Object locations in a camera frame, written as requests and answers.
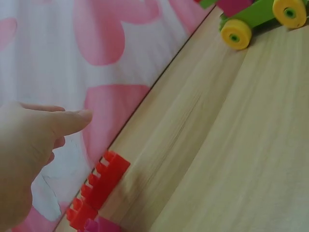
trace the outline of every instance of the pink heart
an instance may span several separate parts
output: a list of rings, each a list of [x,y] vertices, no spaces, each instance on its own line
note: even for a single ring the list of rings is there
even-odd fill
[[[60,203],[61,212],[64,213],[69,203]],[[58,221],[49,221],[44,218],[34,207],[31,208],[26,220],[20,225],[14,227],[12,232],[52,232]]]
[[[105,0],[110,9],[124,22],[146,24],[161,16],[160,4],[157,0]]]
[[[15,18],[0,20],[0,51],[2,51],[14,38],[17,29]]]
[[[73,23],[78,48],[90,64],[108,65],[120,59],[125,33],[105,1],[76,0]]]
[[[91,167],[111,144],[149,89],[143,85],[103,85],[87,91],[84,107],[93,111],[93,120],[83,130],[83,140]]]

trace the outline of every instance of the wooden floor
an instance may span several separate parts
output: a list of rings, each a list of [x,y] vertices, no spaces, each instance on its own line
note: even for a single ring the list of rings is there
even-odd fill
[[[235,52],[220,13],[111,147],[132,166],[101,215],[129,232],[308,231],[309,26]]]

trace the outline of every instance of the yellow wheel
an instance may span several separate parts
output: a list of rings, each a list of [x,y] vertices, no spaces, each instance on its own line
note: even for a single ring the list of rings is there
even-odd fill
[[[221,37],[231,48],[242,50],[248,47],[252,32],[250,27],[243,21],[231,19],[223,26]]]
[[[276,19],[289,29],[300,28],[306,23],[306,7],[302,0],[274,0],[272,11]]]

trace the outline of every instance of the green toy block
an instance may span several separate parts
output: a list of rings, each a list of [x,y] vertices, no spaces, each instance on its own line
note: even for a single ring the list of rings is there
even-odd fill
[[[202,0],[199,2],[199,5],[206,9],[208,7],[210,7],[211,5],[215,4],[217,2],[217,0]]]
[[[307,5],[308,0],[303,0],[304,4]],[[250,28],[255,28],[271,19],[274,19],[274,13],[272,11],[272,5],[274,0],[256,0],[250,7],[242,10],[238,14],[228,18],[221,15],[219,30],[223,28],[225,23],[230,19],[239,19],[245,22]]]

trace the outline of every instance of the toy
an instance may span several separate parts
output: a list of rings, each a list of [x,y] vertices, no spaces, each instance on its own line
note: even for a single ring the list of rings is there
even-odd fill
[[[121,228],[105,218],[97,217],[95,220],[88,219],[84,230],[78,232],[121,232]]]
[[[67,210],[67,219],[70,226],[82,229],[87,219],[94,219],[98,210],[103,206],[108,196],[116,187],[130,163],[117,153],[107,151],[103,155],[109,162],[107,166],[99,162],[96,165],[98,174],[92,173],[88,183],[81,188],[81,198],[73,200],[73,208]]]
[[[302,27],[307,19],[308,0],[195,0],[203,8],[216,3],[220,16],[221,37],[230,47],[248,47],[252,30],[272,19],[289,29]]]

